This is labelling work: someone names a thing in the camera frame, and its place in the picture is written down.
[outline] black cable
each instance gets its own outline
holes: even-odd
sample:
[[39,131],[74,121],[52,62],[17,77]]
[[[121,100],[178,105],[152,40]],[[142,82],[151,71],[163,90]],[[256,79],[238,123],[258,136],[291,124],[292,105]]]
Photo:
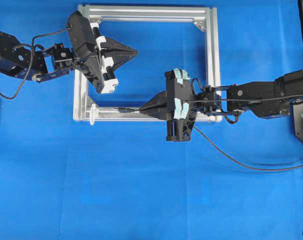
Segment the black cable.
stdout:
[[50,32],[50,33],[44,33],[44,34],[40,34],[40,35],[37,35],[37,36],[34,36],[31,40],[31,45],[34,46],[34,42],[36,39],[39,39],[39,38],[43,38],[43,37],[47,37],[47,36],[53,36],[53,35],[57,35],[57,34],[61,34],[67,30],[70,30],[71,28],[70,27],[67,27],[67,28],[64,28],[62,30],[59,30],[59,31],[55,31],[55,32]]
[[193,127],[197,132],[199,132],[218,152],[220,152],[222,155],[224,155],[226,158],[232,160],[234,163],[247,168],[247,169],[251,169],[251,170],[255,170],[255,171],[262,171],[262,172],[284,172],[284,171],[289,171],[289,170],[294,170],[294,169],[300,169],[303,168],[303,164],[302,165],[298,165],[298,166],[292,166],[292,167],[286,167],[286,168],[276,168],[276,169],[268,169],[268,168],[257,168],[257,167],[253,167],[253,166],[249,166],[246,165],[244,163],[241,163],[240,161],[237,161],[236,159],[234,159],[233,157],[229,156],[227,153],[223,152],[218,146],[216,146],[215,143],[213,143],[208,136],[206,136],[198,127],[194,126]]
[[[26,44],[26,43],[20,44],[19,46],[15,46],[14,48],[17,49],[17,48],[22,48],[22,47],[29,47],[29,48],[31,49],[31,52],[33,51],[33,46],[30,46],[29,44]],[[1,96],[1,97],[5,98],[5,99],[7,99],[7,100],[12,100],[12,99],[14,99],[14,98],[17,97],[18,93],[20,92],[22,86],[24,85],[24,83],[25,83],[25,81],[26,81],[26,79],[27,79],[28,74],[29,74],[30,71],[31,71],[31,68],[32,68],[32,65],[33,65],[33,57],[34,57],[33,54],[30,54],[30,60],[29,60],[28,69],[27,69],[27,71],[26,71],[26,74],[25,74],[23,80],[20,82],[20,84],[19,84],[19,86],[18,86],[18,88],[17,88],[15,94],[14,94],[13,96],[6,96],[6,95],[4,95],[4,94],[2,94],[2,93],[0,92],[0,96]]]
[[195,100],[195,101],[186,101],[187,103],[213,103],[213,102],[251,102],[254,103],[261,103],[266,101],[272,100],[282,100],[282,99],[291,99],[291,98],[299,98],[303,97],[303,94],[298,95],[289,95],[289,96],[279,96],[279,97],[272,97],[272,98],[264,98],[264,99],[231,99],[231,98],[222,98],[217,100]]
[[227,112],[225,112],[221,106],[217,105],[217,107],[220,109],[220,111],[222,112],[223,117],[225,118],[225,120],[229,123],[229,124],[236,124],[238,122],[238,120],[240,119],[240,114],[234,114],[233,116],[235,117],[235,120],[231,120],[229,117],[227,117]]
[[41,35],[34,36],[34,37],[32,38],[31,45],[26,44],[26,43],[22,43],[22,44],[19,44],[19,45],[14,46],[14,47],[12,48],[13,50],[18,49],[18,48],[22,48],[22,47],[28,47],[28,48],[30,48],[30,60],[29,60],[28,69],[27,69],[27,71],[26,71],[26,73],[25,73],[25,76],[24,76],[23,80],[22,80],[21,83],[19,84],[19,86],[18,86],[18,88],[17,88],[17,90],[16,90],[16,92],[15,92],[15,94],[14,94],[13,96],[6,96],[6,95],[2,94],[1,92],[0,92],[0,96],[3,97],[3,98],[5,98],[5,99],[7,99],[7,100],[12,100],[12,99],[14,99],[14,98],[17,97],[18,93],[20,92],[22,86],[24,85],[24,83],[25,83],[25,81],[26,81],[26,79],[27,79],[27,77],[28,77],[28,75],[30,74],[30,71],[31,71],[31,69],[32,69],[33,60],[34,60],[34,54],[35,54],[35,48],[39,48],[39,49],[41,49],[41,50],[44,50],[44,49],[45,49],[45,48],[44,48],[42,45],[40,45],[40,44],[36,44],[36,45],[34,46],[35,39],[37,39],[37,38],[42,38],[42,37],[46,37],[46,36],[57,35],[57,34],[60,34],[60,33],[62,33],[62,32],[65,32],[65,31],[67,31],[67,30],[69,30],[69,29],[71,29],[71,28],[70,28],[70,27],[69,27],[69,28],[64,28],[64,29],[59,30],[59,31],[56,31],[56,32],[45,33],[45,34],[41,34]]
[[120,113],[134,113],[134,112],[139,112],[139,109],[133,109],[133,108],[129,108],[129,107],[115,107],[114,109],[118,110]]
[[195,78],[193,78],[193,79],[191,80],[191,82],[190,82],[191,89],[192,89],[193,93],[195,92],[195,91],[194,91],[194,81],[195,81],[195,80],[196,80],[197,83],[198,83],[199,89],[203,92],[204,90],[203,90],[203,88],[202,88],[202,86],[201,86],[200,80],[199,80],[197,77],[195,77]]

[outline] blue table surface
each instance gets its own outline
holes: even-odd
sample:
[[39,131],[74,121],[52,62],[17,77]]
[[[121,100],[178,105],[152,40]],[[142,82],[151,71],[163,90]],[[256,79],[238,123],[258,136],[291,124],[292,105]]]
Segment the blue table surface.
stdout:
[[[80,3],[0,0],[0,31],[30,43],[64,28]],[[99,4],[217,7],[222,85],[273,81],[303,69],[296,0]],[[164,72],[173,68],[204,82],[204,36],[192,24],[103,22],[101,33],[139,50],[115,72],[114,94],[90,89],[102,104],[147,101],[165,88]],[[38,41],[60,42],[71,47],[66,33]],[[0,74],[6,94],[18,84]],[[27,82],[13,101],[0,98],[0,240],[302,239],[303,169],[243,169],[196,131],[190,142],[166,142],[164,122],[75,122],[73,93],[70,74]],[[235,125],[196,125],[252,166],[303,163],[290,117],[264,120],[246,112]]]

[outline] wire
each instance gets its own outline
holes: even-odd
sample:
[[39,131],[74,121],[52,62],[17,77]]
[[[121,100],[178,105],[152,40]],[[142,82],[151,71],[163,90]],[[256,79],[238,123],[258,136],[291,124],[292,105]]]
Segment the wire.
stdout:
[[34,46],[34,42],[36,39],[39,39],[39,38],[43,38],[43,37],[47,37],[47,36],[54,36],[54,35],[57,35],[57,34],[61,34],[67,30],[70,30],[71,27],[67,27],[67,28],[64,28],[62,30],[59,30],[59,31],[55,31],[55,32],[50,32],[50,33],[44,33],[44,34],[40,34],[40,35],[37,35],[37,36],[34,36],[31,40],[31,45]]
[[231,98],[222,98],[217,100],[195,100],[195,101],[186,101],[187,103],[213,103],[213,102],[252,102],[252,103],[260,103],[272,100],[282,100],[282,99],[291,99],[291,98],[299,98],[303,97],[303,94],[298,95],[289,95],[289,96],[279,96],[272,98],[264,98],[264,99],[231,99]]
[[234,163],[247,168],[247,169],[251,169],[251,170],[255,170],[255,171],[262,171],[262,172],[285,172],[285,171],[290,171],[290,170],[294,170],[294,169],[300,169],[303,168],[303,164],[302,165],[298,165],[298,166],[292,166],[292,167],[286,167],[286,168],[276,168],[276,169],[268,169],[268,168],[257,168],[257,167],[253,167],[253,166],[249,166],[246,165],[244,163],[241,163],[240,161],[237,161],[236,159],[234,159],[233,157],[229,156],[227,153],[223,152],[215,143],[213,143],[208,136],[206,136],[198,127],[194,126],[193,127],[197,132],[200,133],[200,135],[202,135],[218,152],[220,152],[222,155],[224,155],[226,158],[232,160]]
[[195,81],[195,80],[196,80],[197,83],[198,83],[199,89],[203,92],[204,90],[203,90],[203,88],[202,88],[202,86],[201,86],[201,82],[200,82],[200,80],[199,80],[198,78],[196,78],[196,77],[193,78],[193,79],[191,80],[191,82],[190,82],[190,83],[191,83],[190,85],[191,85],[192,91],[195,92],[195,91],[194,91],[194,81]]
[[[29,47],[29,48],[31,49],[31,51],[33,51],[33,46],[30,46],[29,44],[26,44],[26,43],[23,43],[23,44],[20,44],[20,45],[18,45],[18,46],[15,46],[13,49],[15,49],[15,48],[16,48],[16,49],[17,49],[17,48],[22,48],[22,47]],[[18,86],[16,92],[14,93],[14,95],[13,95],[13,96],[6,96],[6,95],[4,95],[4,94],[2,94],[2,93],[0,92],[0,96],[1,96],[1,97],[5,98],[5,99],[7,99],[7,100],[12,100],[12,99],[14,99],[14,98],[17,97],[18,93],[20,92],[22,86],[24,85],[24,83],[25,83],[25,81],[26,81],[26,79],[27,79],[28,74],[29,74],[30,71],[31,71],[31,68],[32,68],[32,65],[33,65],[33,60],[34,60],[33,57],[34,57],[33,54],[30,53],[30,60],[29,60],[28,69],[27,69],[27,71],[26,71],[26,74],[25,74],[23,80],[20,82],[20,84],[19,84],[19,86]]]
[[35,54],[35,48],[39,48],[39,49],[41,49],[41,50],[45,49],[45,48],[44,48],[42,45],[40,45],[40,44],[36,44],[36,45],[34,46],[35,39],[41,38],[41,37],[46,37],[46,36],[57,35],[57,34],[60,34],[60,33],[62,33],[62,32],[65,32],[65,31],[67,31],[67,30],[69,30],[69,29],[70,29],[70,28],[64,28],[64,29],[62,29],[62,30],[60,30],[60,31],[56,31],[56,32],[51,32],[51,33],[46,33],[46,34],[41,34],[41,35],[34,36],[34,37],[32,38],[31,45],[29,45],[29,44],[27,44],[27,43],[22,43],[22,44],[19,44],[19,45],[14,46],[14,47],[12,48],[13,50],[19,49],[19,48],[23,48],[23,47],[28,47],[28,48],[30,48],[30,60],[29,60],[28,69],[27,69],[27,71],[26,71],[26,73],[25,73],[25,76],[23,77],[23,80],[20,82],[20,84],[19,84],[19,86],[18,86],[18,88],[17,88],[17,90],[16,90],[16,92],[14,93],[13,96],[6,96],[6,95],[4,95],[4,94],[1,93],[1,92],[0,92],[0,96],[3,97],[3,98],[5,98],[5,99],[7,99],[7,100],[12,100],[12,99],[14,99],[14,98],[17,97],[18,93],[20,92],[22,86],[23,86],[24,83],[26,82],[27,77],[28,77],[28,75],[30,74],[30,71],[31,71],[31,69],[32,69],[33,60],[34,60],[34,54]]
[[118,110],[120,113],[134,113],[134,112],[139,112],[139,109],[133,109],[133,108],[129,108],[129,107],[115,107],[116,110]]
[[225,120],[229,123],[229,124],[236,124],[238,122],[238,120],[240,119],[240,114],[234,114],[235,120],[231,120],[229,117],[227,117],[227,112],[225,112],[221,106],[219,106],[219,104],[217,105],[217,107],[220,109],[220,111],[222,112],[223,117],[225,118]]

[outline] square frame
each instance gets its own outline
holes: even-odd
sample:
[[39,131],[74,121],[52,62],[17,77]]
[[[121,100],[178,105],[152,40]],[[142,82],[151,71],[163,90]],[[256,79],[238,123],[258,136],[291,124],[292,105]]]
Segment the square frame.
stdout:
[[[182,6],[116,6],[116,5],[78,5],[81,14],[91,24],[102,21],[112,22],[170,22],[192,23],[204,32],[206,84],[221,85],[217,8]],[[122,121],[158,122],[159,119],[139,112],[121,113],[115,107],[99,107],[88,94],[88,80],[75,70],[73,119],[75,121]],[[207,116],[198,113],[197,122],[220,122],[222,116]]]

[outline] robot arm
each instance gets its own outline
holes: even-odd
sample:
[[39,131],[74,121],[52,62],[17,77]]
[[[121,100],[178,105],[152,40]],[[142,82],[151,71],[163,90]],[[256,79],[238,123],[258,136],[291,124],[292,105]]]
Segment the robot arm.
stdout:
[[[101,36],[98,24],[92,29],[89,20],[79,11],[69,17],[67,27],[73,49],[65,48],[62,43],[50,48],[39,44],[33,46],[40,50],[33,51],[27,76],[31,51],[24,47],[17,48],[21,43],[16,37],[0,31],[0,73],[41,83],[77,69],[86,76],[98,94],[113,92],[118,85],[114,71],[138,52],[116,40]],[[52,59],[53,72],[48,72],[46,57]]]
[[[195,94],[186,71],[174,69],[166,72],[165,77],[166,91],[158,93],[139,112],[167,121],[167,141],[189,141],[197,112],[224,116],[234,124],[243,112],[250,110],[264,119],[287,117],[293,112],[295,134],[303,142],[303,70],[270,82],[206,86],[199,94]],[[226,99],[218,94],[221,91],[226,91]],[[227,111],[222,109],[222,101],[227,101]],[[228,116],[235,116],[235,121]]]

